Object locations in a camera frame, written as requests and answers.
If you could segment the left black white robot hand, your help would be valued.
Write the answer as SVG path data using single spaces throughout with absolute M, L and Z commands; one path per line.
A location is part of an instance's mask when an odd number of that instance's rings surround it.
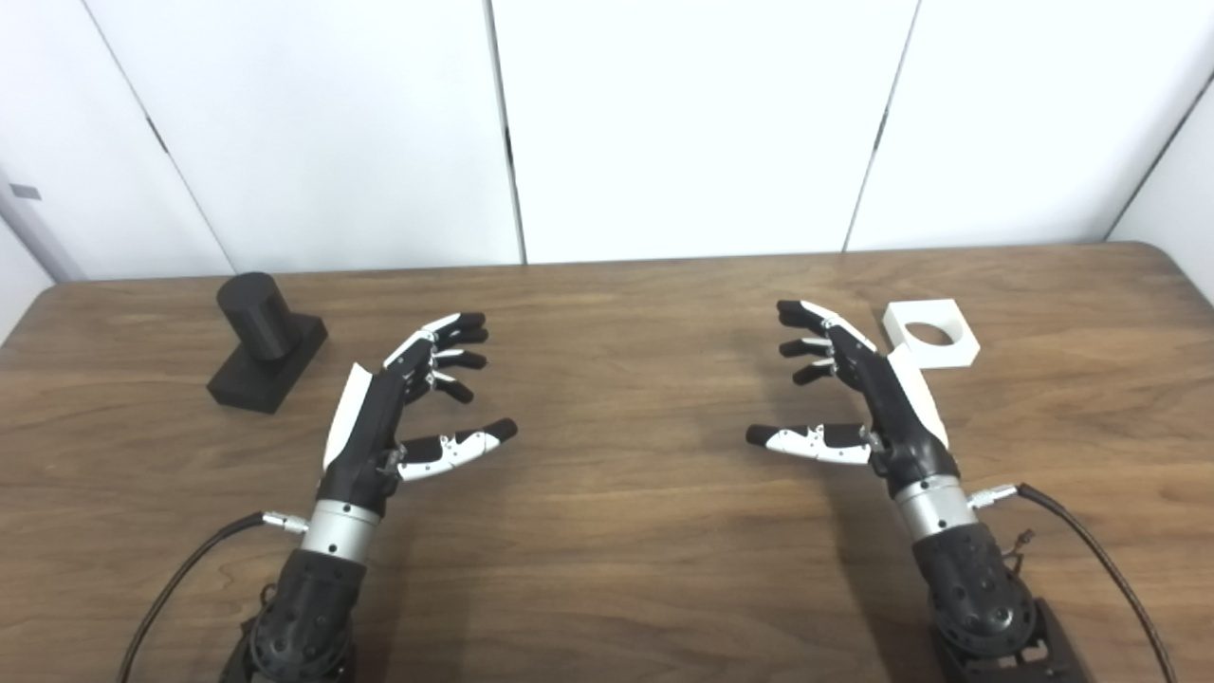
M 322 455 L 317 501 L 346 511 L 385 516 L 399 483 L 425 479 L 471 463 L 520 432 L 511 419 L 486 427 L 399 440 L 399 419 L 424 395 L 441 393 L 469 405 L 473 392 L 448 368 L 486 368 L 469 351 L 488 338 L 486 314 L 460 312 L 416 328 L 376 371 L 353 363 Z

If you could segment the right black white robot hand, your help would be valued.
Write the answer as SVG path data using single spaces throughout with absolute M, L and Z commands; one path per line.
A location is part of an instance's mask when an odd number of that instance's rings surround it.
M 807 300 L 781 300 L 776 308 L 781 324 L 806 332 L 781 345 L 781 355 L 815 355 L 794 372 L 794 385 L 840 380 L 863 397 L 870 423 L 750 425 L 745 442 L 812 461 L 868 463 L 889 494 L 920 486 L 932 476 L 960 476 L 927 385 L 902 347 L 881 353 L 844 317 Z

